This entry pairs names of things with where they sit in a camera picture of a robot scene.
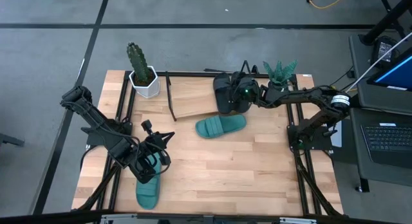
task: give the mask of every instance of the wooden board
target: wooden board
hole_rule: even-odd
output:
[[[123,75],[124,71],[108,71],[106,75],[98,108],[109,118],[114,117],[117,109]],[[313,86],[311,77],[309,80],[298,76],[298,80],[301,86]],[[173,122],[167,107],[165,79],[160,77],[160,81],[159,96],[146,100],[136,95],[132,116],[133,134],[140,139],[146,137],[140,123],[147,119],[152,122],[154,131],[176,132],[167,146],[172,164],[161,175],[160,200],[155,209],[142,209],[136,201],[136,178],[126,169],[121,174],[116,211],[302,215],[294,159],[286,140],[285,106],[276,109],[252,106],[244,114],[247,126],[243,130],[206,140],[196,134],[194,125],[215,114],[194,115]],[[267,79],[258,81],[267,83]],[[130,91],[129,85],[123,115]],[[315,113],[315,109],[304,105],[305,117]],[[73,208],[80,207],[100,183],[106,155],[103,147],[97,147],[85,157]],[[319,187],[342,212],[331,161],[323,153],[313,153],[312,159]],[[306,191],[311,203],[310,190]],[[104,207],[108,206],[110,192],[111,185],[106,191]]]
[[[218,112],[212,77],[171,77],[170,81],[176,118]]]

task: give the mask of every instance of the laptop screen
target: laptop screen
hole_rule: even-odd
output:
[[[412,56],[399,62],[375,82],[397,87],[398,89],[412,89]]]

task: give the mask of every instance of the slipper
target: slipper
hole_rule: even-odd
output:
[[[234,72],[234,73],[232,74],[232,83],[234,83],[234,81],[237,80],[237,77],[238,77],[240,74],[245,74],[245,73],[243,73],[243,72]],[[246,111],[249,110],[249,108],[250,108],[251,105],[252,105],[252,104],[251,104],[249,101],[240,100],[240,101],[237,101],[237,102],[235,102],[235,103],[233,104],[233,108],[232,108],[232,109],[235,110],[235,111],[238,112],[238,113],[244,113],[244,112],[246,112]]]
[[[148,159],[151,163],[154,163],[155,160],[153,157],[156,157],[157,163],[154,166],[156,173],[160,172],[160,156],[158,153],[155,153],[152,156],[149,156]],[[160,194],[160,175],[156,175],[149,180],[149,182],[143,184],[137,181],[136,184],[136,198],[137,203],[143,209],[153,209],[159,200]]]
[[[230,77],[227,73],[220,73],[213,79],[213,90],[218,111],[222,114],[229,114],[232,106],[229,102]]]
[[[203,138],[216,138],[226,133],[242,130],[246,126],[246,118],[243,115],[232,115],[214,117],[200,120],[195,128],[198,135]]]

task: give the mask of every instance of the green succulent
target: green succulent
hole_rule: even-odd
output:
[[[270,81],[276,86],[286,86],[288,84],[288,79],[293,75],[296,65],[297,61],[294,60],[286,67],[282,68],[282,62],[278,61],[276,69],[273,71],[267,62],[263,62],[263,66],[268,73]]]
[[[149,84],[150,70],[147,67],[146,59],[142,49],[133,42],[127,45],[127,55],[129,56],[130,63],[135,71],[137,81],[142,84]]]

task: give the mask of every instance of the green slide sandal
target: green slide sandal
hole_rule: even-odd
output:
[[[159,159],[159,154],[156,153],[154,154],[154,157],[156,157],[157,163],[154,166],[154,169],[156,173],[160,172],[160,159]],[[154,163],[155,160],[152,157],[149,156],[150,162]],[[137,181],[136,184],[136,198],[137,198],[137,203],[143,208],[143,209],[153,209],[159,200],[159,194],[160,194],[160,175],[156,175],[153,178],[149,180],[149,182],[143,184]]]
[[[242,130],[246,126],[246,118],[243,115],[214,117],[200,120],[196,123],[196,132],[204,138],[216,138],[226,133]]]

